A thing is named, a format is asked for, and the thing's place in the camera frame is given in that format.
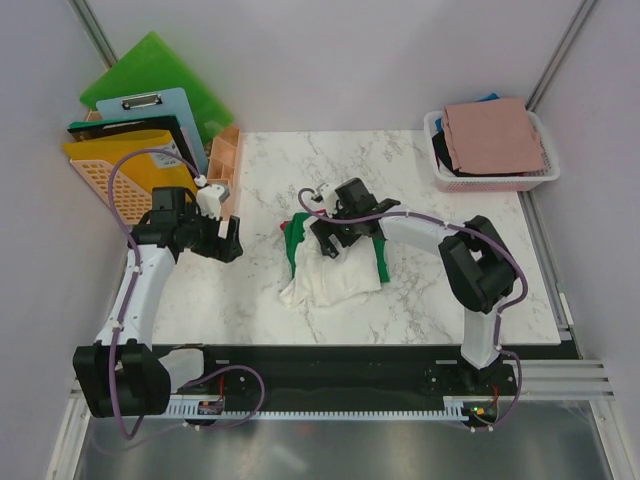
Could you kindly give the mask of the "white printed t shirt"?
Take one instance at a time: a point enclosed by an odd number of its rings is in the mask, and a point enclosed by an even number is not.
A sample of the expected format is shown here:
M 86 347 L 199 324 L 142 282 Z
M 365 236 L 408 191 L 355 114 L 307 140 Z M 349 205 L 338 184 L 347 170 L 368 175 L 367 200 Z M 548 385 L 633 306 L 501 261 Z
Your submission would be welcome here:
M 332 259 L 321 253 L 320 243 L 311 232 L 295 251 L 295 272 L 280 293 L 281 302 L 295 308 L 301 305 L 332 307 L 360 294 L 382 288 L 373 241 L 360 238 L 350 247 L 338 249 Z

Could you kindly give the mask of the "green t shirt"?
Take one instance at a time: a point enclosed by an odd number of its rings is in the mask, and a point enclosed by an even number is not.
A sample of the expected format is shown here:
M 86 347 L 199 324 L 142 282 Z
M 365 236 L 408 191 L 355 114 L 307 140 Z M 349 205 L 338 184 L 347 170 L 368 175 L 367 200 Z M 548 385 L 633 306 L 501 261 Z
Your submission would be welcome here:
M 296 260 L 295 253 L 297 246 L 304 240 L 304 222 L 310 218 L 308 213 L 297 212 L 293 215 L 285 232 L 283 232 L 285 240 L 286 257 L 289 261 L 291 276 L 295 276 Z M 385 258 L 385 242 L 380 239 L 373 239 L 373 248 L 375 250 L 378 275 L 381 283 L 390 282 L 390 274 L 388 272 L 387 262 Z

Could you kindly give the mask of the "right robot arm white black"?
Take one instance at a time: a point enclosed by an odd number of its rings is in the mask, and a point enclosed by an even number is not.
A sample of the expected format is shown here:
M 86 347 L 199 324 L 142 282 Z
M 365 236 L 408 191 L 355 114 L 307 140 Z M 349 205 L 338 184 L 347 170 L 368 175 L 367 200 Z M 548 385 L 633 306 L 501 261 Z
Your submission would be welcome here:
M 323 255 L 335 259 L 363 237 L 411 246 L 437 256 L 449 287 L 464 309 L 458 381 L 467 392 L 483 392 L 494 381 L 491 365 L 502 349 L 502 314 L 521 303 L 526 276 L 493 223 L 477 215 L 462 224 L 415 211 L 402 202 L 377 200 L 363 181 L 337 187 L 323 184 L 298 193 L 300 205 L 315 218 L 311 230 Z

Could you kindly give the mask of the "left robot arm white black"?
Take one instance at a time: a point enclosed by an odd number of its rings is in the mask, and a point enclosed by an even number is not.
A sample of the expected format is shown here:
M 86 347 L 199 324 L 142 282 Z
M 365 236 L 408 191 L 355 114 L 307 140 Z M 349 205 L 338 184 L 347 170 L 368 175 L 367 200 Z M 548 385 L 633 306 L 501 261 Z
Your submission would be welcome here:
M 221 216 L 229 195 L 221 184 L 197 192 L 159 187 L 152 192 L 150 209 L 126 228 L 127 265 L 115 303 L 94 343 L 78 347 L 73 356 L 93 416 L 160 415 L 184 385 L 198 393 L 218 385 L 218 367 L 200 350 L 160 357 L 152 351 L 152 336 L 163 289 L 183 251 L 222 263 L 242 255 L 239 219 L 224 222 Z

